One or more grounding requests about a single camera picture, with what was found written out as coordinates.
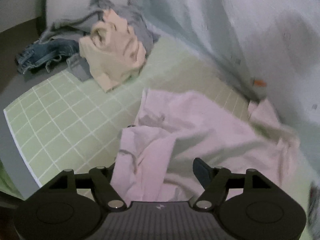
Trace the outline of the carrot print light quilt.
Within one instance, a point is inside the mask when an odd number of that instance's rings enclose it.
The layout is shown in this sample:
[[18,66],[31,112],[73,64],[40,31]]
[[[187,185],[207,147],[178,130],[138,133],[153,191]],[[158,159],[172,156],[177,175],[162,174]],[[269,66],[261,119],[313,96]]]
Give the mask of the carrot print light quilt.
[[133,1],[247,97],[268,98],[319,170],[319,0]]

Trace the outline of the beige shirt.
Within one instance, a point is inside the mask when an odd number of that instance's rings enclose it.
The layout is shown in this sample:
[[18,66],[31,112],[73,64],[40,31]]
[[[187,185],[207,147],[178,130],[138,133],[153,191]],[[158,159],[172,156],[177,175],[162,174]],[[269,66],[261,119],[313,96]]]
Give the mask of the beige shirt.
[[146,62],[146,49],[134,28],[112,9],[104,10],[103,19],[92,26],[89,35],[80,38],[79,52],[105,93],[138,74]]

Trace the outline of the grey garment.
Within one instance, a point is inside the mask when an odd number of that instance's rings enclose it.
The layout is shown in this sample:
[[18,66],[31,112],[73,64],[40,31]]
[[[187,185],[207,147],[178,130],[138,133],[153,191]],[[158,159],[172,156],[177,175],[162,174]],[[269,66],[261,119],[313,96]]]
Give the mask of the grey garment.
[[58,38],[78,42],[91,31],[93,24],[103,19],[103,11],[107,9],[114,10],[118,16],[127,20],[128,25],[134,29],[138,41],[142,42],[146,56],[149,56],[159,36],[148,30],[137,7],[132,4],[116,5],[111,0],[89,0],[88,7],[81,6],[78,10],[73,8],[67,15],[48,24],[39,38],[39,43]]

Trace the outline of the blue denim jeans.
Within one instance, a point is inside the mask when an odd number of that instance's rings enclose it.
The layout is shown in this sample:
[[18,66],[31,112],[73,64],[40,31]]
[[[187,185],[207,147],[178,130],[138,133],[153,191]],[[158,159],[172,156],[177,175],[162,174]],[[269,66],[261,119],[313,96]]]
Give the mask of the blue denim jeans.
[[50,72],[52,64],[64,61],[78,52],[79,44],[75,40],[58,38],[44,43],[36,41],[16,55],[17,71],[25,74],[29,70],[44,67]]

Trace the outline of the dark patterned pouch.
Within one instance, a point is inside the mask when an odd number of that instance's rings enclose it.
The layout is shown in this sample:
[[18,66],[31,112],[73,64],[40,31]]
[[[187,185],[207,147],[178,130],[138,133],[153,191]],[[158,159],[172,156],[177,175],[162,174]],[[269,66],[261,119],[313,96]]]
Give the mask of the dark patterned pouch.
[[308,205],[308,227],[313,239],[319,239],[319,183],[311,182]]

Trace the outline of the white trousers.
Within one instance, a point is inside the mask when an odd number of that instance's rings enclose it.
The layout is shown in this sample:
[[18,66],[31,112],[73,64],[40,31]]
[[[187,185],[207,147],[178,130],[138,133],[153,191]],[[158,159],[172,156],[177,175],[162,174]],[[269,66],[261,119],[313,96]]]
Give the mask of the white trousers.
[[121,132],[111,179],[126,204],[196,198],[193,161],[234,173],[254,168],[276,185],[293,174],[300,140],[268,100],[250,103],[242,121],[206,96],[145,89],[132,127]]

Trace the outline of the green grid bed sheet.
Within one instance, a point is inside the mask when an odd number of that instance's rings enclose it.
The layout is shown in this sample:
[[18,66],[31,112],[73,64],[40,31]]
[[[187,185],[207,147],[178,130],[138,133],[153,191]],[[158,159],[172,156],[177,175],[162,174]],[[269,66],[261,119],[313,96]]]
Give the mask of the green grid bed sheet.
[[69,71],[35,85],[4,109],[8,128],[30,175],[42,186],[65,168],[85,173],[111,165],[120,131],[131,125],[146,88],[197,91],[247,121],[248,101],[205,61],[172,38],[161,37],[136,77],[104,92]]

